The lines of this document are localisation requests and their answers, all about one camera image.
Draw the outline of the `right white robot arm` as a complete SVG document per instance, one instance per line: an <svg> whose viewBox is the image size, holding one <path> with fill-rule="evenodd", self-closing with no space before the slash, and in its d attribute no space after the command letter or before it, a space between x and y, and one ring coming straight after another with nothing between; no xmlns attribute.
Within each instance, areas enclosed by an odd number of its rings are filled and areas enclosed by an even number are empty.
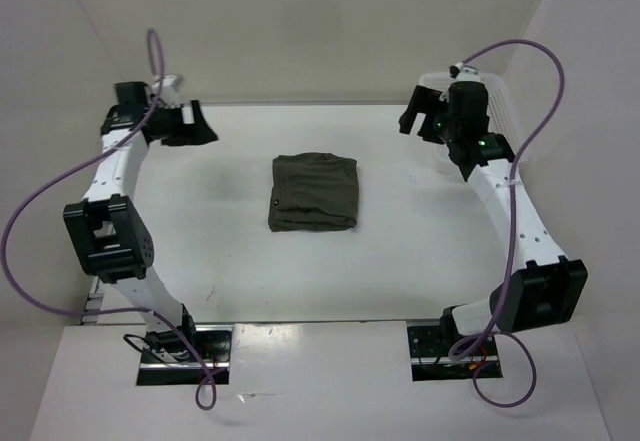
<svg viewBox="0 0 640 441"><path fill-rule="evenodd" d="M455 80L444 91L414 88L399 130L411 132L424 117L419 137L444 146L484 205L506 254L505 275L488 298L446 309L440 346L460 354L474 336L517 333L571 320L588 271L552 238L519 174L506 137L489 129L489 94L477 77Z"/></svg>

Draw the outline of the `dark olive shorts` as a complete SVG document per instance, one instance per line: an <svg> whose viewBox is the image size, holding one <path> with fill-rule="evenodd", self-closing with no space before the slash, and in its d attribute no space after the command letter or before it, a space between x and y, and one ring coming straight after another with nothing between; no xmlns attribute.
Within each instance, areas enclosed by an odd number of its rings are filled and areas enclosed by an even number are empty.
<svg viewBox="0 0 640 441"><path fill-rule="evenodd" d="M331 153L279 155L267 223L273 232L346 231L357 226L357 161Z"/></svg>

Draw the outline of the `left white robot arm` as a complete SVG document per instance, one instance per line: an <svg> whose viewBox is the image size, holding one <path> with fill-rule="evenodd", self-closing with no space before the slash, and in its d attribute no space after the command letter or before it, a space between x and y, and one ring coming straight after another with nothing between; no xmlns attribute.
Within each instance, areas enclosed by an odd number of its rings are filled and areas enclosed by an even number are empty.
<svg viewBox="0 0 640 441"><path fill-rule="evenodd" d="M82 200L63 211L83 271L140 309L147 329L145 353L161 363L193 361L200 337L187 308L169 293L153 267L154 242L133 197L151 143L184 147L218 139L199 101L180 102L182 83L182 76L170 74L153 85L116 84L117 102L100 128L107 156Z"/></svg>

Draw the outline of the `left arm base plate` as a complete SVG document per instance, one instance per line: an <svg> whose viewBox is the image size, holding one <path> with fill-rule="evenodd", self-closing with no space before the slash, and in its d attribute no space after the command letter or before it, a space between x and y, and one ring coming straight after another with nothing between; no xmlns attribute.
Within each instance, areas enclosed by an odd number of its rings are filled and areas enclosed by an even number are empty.
<svg viewBox="0 0 640 441"><path fill-rule="evenodd" d="M218 385L229 384L232 338L232 325L200 324L192 336L193 347ZM205 379L201 363L176 338L171 339L175 352L161 347L150 333L125 334L123 339L140 354L137 386L197 386Z"/></svg>

